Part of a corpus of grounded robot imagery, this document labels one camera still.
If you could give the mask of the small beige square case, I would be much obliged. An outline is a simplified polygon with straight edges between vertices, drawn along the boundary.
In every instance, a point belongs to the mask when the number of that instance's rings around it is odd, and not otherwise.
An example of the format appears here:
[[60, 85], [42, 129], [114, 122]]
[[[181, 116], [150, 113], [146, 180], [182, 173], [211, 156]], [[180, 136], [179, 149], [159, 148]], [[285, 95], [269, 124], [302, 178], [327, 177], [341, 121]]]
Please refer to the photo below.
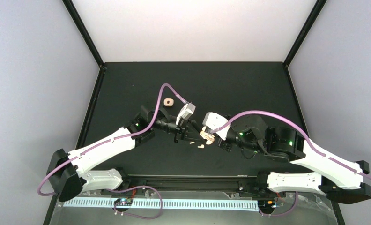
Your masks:
[[172, 98], [165, 98], [164, 101], [163, 101], [163, 105], [165, 107], [173, 107], [173, 105], [174, 105], [174, 99], [172, 99]]

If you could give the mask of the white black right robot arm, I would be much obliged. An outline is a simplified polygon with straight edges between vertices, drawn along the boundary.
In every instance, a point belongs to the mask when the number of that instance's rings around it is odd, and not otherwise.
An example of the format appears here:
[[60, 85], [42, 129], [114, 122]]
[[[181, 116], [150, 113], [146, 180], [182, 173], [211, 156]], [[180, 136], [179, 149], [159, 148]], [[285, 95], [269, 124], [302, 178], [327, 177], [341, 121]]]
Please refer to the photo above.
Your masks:
[[283, 160], [307, 168], [307, 173], [261, 172], [254, 182], [259, 196], [272, 192], [310, 192], [329, 200], [353, 204], [369, 200], [371, 187], [365, 161], [347, 161], [314, 143], [298, 125], [278, 114], [251, 110], [227, 119], [207, 113], [204, 125], [227, 146], [253, 150], [272, 160]]

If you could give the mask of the beige earbud charging case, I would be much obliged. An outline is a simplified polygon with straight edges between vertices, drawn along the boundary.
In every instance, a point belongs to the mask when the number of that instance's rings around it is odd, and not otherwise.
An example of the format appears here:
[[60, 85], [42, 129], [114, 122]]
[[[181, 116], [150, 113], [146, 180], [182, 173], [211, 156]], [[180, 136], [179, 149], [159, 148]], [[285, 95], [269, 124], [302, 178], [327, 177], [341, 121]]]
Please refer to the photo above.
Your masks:
[[205, 141], [206, 145], [211, 145], [215, 141], [215, 136], [212, 134], [209, 134], [206, 130], [207, 130], [207, 127], [204, 126], [202, 130], [200, 131], [200, 136]]

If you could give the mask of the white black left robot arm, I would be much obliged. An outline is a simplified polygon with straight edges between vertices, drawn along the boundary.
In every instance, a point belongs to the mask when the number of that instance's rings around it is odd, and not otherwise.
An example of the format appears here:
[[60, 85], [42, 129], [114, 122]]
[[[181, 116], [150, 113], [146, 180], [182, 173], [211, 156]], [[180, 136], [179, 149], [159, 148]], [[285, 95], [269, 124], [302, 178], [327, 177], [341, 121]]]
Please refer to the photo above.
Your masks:
[[155, 137], [155, 129], [172, 134], [174, 142], [203, 142], [201, 128], [191, 119], [194, 111], [192, 103], [185, 104], [177, 116], [170, 115], [164, 108], [149, 111], [141, 107], [133, 120], [108, 137], [70, 152], [55, 151], [46, 172], [53, 194], [60, 202], [66, 202], [82, 192], [117, 189], [123, 182], [123, 173], [118, 168], [103, 171], [94, 168], [145, 144]]

